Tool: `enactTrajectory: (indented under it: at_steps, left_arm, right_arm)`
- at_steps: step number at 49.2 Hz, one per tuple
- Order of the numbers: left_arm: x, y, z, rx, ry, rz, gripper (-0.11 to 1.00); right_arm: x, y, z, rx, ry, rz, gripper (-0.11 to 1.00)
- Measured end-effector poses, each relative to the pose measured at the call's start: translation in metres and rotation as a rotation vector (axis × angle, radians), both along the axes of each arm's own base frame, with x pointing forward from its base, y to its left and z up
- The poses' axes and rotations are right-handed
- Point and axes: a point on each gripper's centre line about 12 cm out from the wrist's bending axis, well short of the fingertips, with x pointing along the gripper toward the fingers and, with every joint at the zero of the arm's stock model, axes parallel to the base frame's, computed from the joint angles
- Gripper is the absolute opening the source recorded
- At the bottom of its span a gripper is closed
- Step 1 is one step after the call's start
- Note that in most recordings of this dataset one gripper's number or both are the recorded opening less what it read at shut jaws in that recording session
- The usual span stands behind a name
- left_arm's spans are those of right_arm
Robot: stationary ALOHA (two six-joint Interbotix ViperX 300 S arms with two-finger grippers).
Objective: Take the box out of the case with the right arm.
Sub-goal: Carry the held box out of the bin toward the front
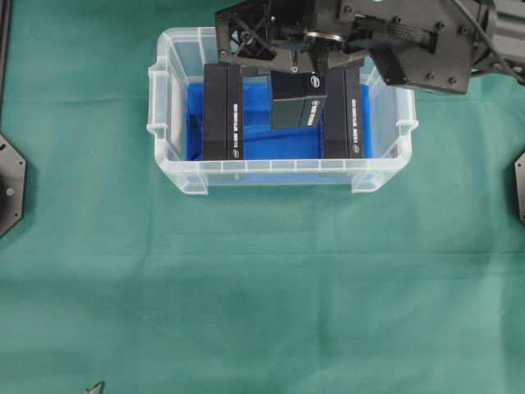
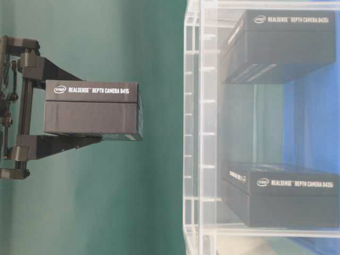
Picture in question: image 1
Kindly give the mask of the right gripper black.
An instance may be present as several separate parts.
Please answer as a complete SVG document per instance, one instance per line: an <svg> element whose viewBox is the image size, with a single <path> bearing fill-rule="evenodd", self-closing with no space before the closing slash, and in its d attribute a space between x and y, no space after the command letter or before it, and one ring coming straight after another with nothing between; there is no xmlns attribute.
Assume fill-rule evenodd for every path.
<svg viewBox="0 0 525 394"><path fill-rule="evenodd" d="M218 61L326 75L370 57L388 85L465 94L473 2L243 1L215 12Z"/></svg>

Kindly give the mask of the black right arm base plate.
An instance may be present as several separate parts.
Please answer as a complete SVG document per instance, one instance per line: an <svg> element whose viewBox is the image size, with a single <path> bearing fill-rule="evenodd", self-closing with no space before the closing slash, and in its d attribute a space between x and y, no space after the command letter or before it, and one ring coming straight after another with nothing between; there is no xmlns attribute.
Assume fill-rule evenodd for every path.
<svg viewBox="0 0 525 394"><path fill-rule="evenodd" d="M524 225L524 152L504 170L504 195L508 213Z"/></svg>

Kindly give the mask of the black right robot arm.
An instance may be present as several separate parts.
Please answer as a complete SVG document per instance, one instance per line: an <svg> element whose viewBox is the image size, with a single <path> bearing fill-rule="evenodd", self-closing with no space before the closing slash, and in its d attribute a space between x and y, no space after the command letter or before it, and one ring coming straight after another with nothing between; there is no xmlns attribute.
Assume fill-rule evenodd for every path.
<svg viewBox="0 0 525 394"><path fill-rule="evenodd" d="M521 1L243 1L214 15L217 56L250 74L325 75L371 60L390 86L465 94L524 82Z"/></svg>

